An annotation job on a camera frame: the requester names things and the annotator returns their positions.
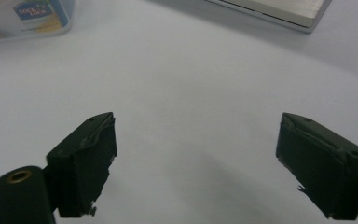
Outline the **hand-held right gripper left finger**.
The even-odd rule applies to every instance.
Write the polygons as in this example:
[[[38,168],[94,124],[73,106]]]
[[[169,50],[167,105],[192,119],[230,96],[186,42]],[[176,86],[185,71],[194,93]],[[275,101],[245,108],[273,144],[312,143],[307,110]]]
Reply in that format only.
[[[109,167],[117,156],[111,112],[86,119],[47,155],[51,206],[61,217],[94,215]]]

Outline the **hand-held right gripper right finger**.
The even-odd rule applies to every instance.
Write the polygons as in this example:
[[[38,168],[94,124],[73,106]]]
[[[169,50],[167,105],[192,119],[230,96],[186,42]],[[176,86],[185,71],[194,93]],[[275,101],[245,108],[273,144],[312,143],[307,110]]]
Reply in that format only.
[[[276,157],[326,217],[358,217],[357,145],[312,119],[284,113]]]

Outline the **flat white tray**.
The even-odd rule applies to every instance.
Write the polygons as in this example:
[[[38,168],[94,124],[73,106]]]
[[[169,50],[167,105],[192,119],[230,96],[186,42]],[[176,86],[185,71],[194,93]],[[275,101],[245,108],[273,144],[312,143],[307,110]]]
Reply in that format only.
[[[207,0],[262,20],[310,34],[332,0]]]

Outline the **clear plastic container blue label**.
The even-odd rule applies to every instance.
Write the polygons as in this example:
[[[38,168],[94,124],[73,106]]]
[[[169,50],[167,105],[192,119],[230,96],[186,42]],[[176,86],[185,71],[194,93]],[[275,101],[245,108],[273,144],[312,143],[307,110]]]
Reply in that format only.
[[[0,40],[66,32],[76,0],[0,0]]]

